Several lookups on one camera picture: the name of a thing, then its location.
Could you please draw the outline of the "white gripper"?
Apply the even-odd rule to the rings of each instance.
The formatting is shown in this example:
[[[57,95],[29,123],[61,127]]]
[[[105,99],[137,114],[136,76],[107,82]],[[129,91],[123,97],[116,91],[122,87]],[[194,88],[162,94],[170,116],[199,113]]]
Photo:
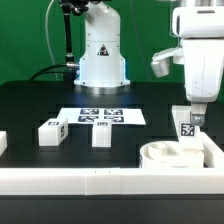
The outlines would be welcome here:
[[[190,121],[203,126],[206,103],[216,100],[224,71],[224,6],[177,7],[172,30],[183,50]]]

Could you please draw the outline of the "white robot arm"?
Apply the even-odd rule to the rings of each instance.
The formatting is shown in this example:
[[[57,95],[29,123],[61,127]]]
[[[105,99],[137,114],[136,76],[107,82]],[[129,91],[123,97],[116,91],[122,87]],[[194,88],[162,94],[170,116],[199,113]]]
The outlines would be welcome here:
[[[169,0],[171,33],[178,45],[153,55],[154,74],[169,74],[171,63],[184,66],[185,90],[191,103],[190,122],[201,126],[207,104],[217,99],[224,74],[224,0]],[[87,4],[85,53],[76,84],[90,88],[127,85],[120,55],[120,17],[103,2]]]

